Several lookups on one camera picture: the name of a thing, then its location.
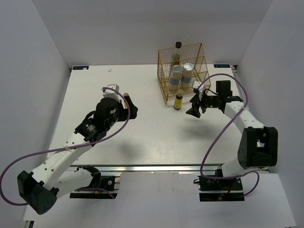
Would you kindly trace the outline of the small yellow label bottle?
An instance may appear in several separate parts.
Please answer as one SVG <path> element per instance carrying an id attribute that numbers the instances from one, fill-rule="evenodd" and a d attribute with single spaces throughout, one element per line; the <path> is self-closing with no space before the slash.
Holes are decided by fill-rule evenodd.
<path id="1" fill-rule="evenodd" d="M 129 107 L 129 102 L 128 102 L 129 94 L 128 93 L 124 93 L 123 97 L 124 97 L 124 101 L 127 103 L 128 107 Z"/>
<path id="2" fill-rule="evenodd" d="M 182 98 L 183 98 L 183 90 L 179 89 L 177 91 L 177 94 L 175 96 L 175 101 L 174 101 L 174 105 L 173 108 L 175 110 L 180 110 L 181 109 L 181 105 L 182 105 Z"/>

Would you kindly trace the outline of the dark sauce bottle red label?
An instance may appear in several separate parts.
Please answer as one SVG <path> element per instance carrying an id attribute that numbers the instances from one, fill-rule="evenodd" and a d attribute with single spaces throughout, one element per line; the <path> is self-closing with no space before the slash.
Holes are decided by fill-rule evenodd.
<path id="1" fill-rule="evenodd" d="M 179 65 L 180 64 L 181 47 L 182 47 L 182 43 L 177 41 L 175 43 L 175 48 L 174 48 L 173 54 L 171 56 L 171 67 L 174 66 L 174 65 Z"/>

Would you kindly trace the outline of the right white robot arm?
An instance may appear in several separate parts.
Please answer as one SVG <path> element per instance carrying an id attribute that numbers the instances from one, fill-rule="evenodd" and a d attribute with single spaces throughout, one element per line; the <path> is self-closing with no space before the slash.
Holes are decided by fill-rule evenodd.
<path id="1" fill-rule="evenodd" d="M 278 131 L 274 127 L 267 127 L 258 121 L 247 109 L 246 103 L 239 96 L 233 96 L 229 80 L 217 81 L 214 95 L 207 95 L 203 83 L 194 82 L 195 95 L 190 100 L 191 109 L 186 113 L 197 118 L 208 108 L 217 108 L 230 118 L 242 134 L 237 157 L 221 165 L 216 170 L 214 179 L 219 189 L 226 189 L 232 179 L 245 174 L 274 167 L 278 159 Z"/>

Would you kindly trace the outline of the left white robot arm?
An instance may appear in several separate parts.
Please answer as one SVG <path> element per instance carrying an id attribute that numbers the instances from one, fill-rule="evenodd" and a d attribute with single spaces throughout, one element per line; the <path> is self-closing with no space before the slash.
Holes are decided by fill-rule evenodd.
<path id="1" fill-rule="evenodd" d="M 68 177 L 62 174 L 95 142 L 106 137 L 116 122 L 126 122 L 137 117 L 138 108 L 128 94 L 124 94 L 128 107 L 119 98 L 104 97 L 72 133 L 63 151 L 54 153 L 31 172 L 22 171 L 17 176 L 20 196 L 42 215 L 49 211 L 60 197 L 77 189 L 95 190 L 101 185 L 101 173 L 92 165 L 84 165 Z"/>

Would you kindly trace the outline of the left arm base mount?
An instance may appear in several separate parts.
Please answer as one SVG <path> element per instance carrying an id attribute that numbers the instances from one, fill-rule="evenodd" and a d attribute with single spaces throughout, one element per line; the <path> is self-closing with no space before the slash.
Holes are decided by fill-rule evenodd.
<path id="1" fill-rule="evenodd" d="M 96 167 L 92 165 L 85 165 L 77 167 L 79 170 L 88 171 L 92 180 L 88 186 L 85 186 L 85 190 L 76 190 L 70 193 L 71 199 L 95 199 L 95 200 L 114 200 L 119 190 L 119 176 L 104 175 Z"/>

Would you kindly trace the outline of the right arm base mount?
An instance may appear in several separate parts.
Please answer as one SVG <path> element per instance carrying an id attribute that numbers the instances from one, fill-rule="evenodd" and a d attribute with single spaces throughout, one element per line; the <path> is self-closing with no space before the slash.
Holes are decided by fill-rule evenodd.
<path id="1" fill-rule="evenodd" d="M 199 186 L 200 202 L 232 202 L 244 201 L 241 180 L 215 180 L 198 176 L 194 184 Z"/>

